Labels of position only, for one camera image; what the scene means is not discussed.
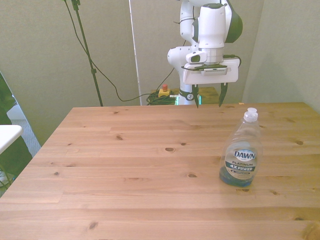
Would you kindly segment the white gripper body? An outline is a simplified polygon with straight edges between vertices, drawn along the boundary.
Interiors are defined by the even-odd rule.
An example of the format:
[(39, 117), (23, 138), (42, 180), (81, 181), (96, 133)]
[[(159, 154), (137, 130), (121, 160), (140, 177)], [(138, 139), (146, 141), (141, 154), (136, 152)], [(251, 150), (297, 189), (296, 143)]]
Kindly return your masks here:
[(234, 83), (239, 77), (239, 59), (225, 59), (220, 64), (187, 63), (182, 67), (185, 85)]

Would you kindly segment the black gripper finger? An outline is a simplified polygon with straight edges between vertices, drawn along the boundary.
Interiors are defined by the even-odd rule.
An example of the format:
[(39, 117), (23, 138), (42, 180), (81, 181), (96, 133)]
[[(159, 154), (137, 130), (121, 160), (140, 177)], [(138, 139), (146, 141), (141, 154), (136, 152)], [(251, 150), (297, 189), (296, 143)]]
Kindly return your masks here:
[(225, 99), (225, 96), (228, 91), (228, 83), (221, 83), (220, 85), (220, 95), (218, 99), (218, 106), (220, 107), (223, 104), (223, 101)]
[(199, 107), (199, 98), (198, 98), (199, 87), (197, 84), (192, 85), (192, 94), (193, 94), (193, 99), (194, 99), (195, 105), (198, 108)]

